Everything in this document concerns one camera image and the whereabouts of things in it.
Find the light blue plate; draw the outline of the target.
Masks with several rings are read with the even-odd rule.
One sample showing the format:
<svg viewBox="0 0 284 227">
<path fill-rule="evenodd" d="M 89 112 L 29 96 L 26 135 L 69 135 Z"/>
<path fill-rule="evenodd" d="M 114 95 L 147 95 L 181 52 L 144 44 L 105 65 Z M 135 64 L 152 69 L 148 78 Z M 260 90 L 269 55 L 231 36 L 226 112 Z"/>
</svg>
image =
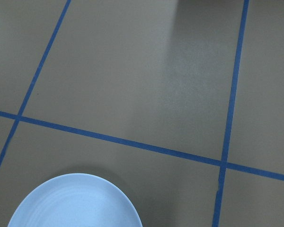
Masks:
<svg viewBox="0 0 284 227">
<path fill-rule="evenodd" d="M 52 178 L 29 193 L 10 227 L 141 227 L 128 197 L 101 177 L 73 173 Z"/>
</svg>

